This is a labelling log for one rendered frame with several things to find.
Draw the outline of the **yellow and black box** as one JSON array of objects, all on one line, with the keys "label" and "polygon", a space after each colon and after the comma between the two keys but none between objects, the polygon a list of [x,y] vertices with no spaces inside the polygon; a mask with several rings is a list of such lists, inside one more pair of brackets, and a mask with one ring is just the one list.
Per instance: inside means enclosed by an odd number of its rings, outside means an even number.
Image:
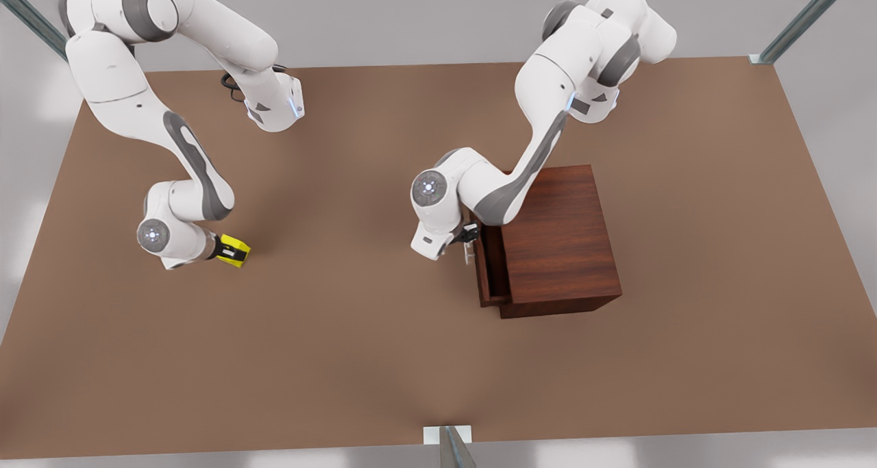
[{"label": "yellow and black box", "polygon": [[229,263],[234,267],[241,268],[244,265],[245,260],[249,256],[251,247],[248,246],[247,243],[244,243],[244,241],[228,236],[228,234],[222,234],[221,237],[223,243],[225,243],[226,246],[226,258],[217,259]]}]

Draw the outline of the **dark brown wooden drawer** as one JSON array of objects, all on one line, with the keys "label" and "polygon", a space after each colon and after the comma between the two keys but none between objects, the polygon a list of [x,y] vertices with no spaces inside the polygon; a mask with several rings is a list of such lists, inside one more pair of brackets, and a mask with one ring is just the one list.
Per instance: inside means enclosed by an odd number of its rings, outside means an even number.
[{"label": "dark brown wooden drawer", "polygon": [[479,224],[473,247],[480,305],[488,308],[512,302],[502,228]]}]

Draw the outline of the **dark brown wooden cabinet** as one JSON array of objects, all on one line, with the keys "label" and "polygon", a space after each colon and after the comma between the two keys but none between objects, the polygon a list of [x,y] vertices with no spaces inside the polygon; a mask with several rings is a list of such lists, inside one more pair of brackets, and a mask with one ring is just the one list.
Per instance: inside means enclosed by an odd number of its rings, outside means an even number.
[{"label": "dark brown wooden cabinet", "polygon": [[542,169],[501,228],[512,299],[501,318],[589,312],[622,295],[591,166]]}]

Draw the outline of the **silver frame post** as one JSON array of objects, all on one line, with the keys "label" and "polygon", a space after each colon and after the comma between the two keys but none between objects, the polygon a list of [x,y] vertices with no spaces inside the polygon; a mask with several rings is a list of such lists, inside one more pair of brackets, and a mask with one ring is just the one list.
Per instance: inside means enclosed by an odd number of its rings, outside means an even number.
[{"label": "silver frame post", "polygon": [[752,65],[773,65],[836,0],[810,0],[760,53],[748,55]]},{"label": "silver frame post", "polygon": [[423,444],[436,444],[441,457],[441,468],[477,468],[469,451],[472,443],[472,427],[426,426],[423,427]]},{"label": "silver frame post", "polygon": [[40,37],[50,49],[65,62],[68,61],[65,46],[67,37],[53,25],[46,16],[34,8],[28,0],[0,0],[9,11],[32,33]]}]

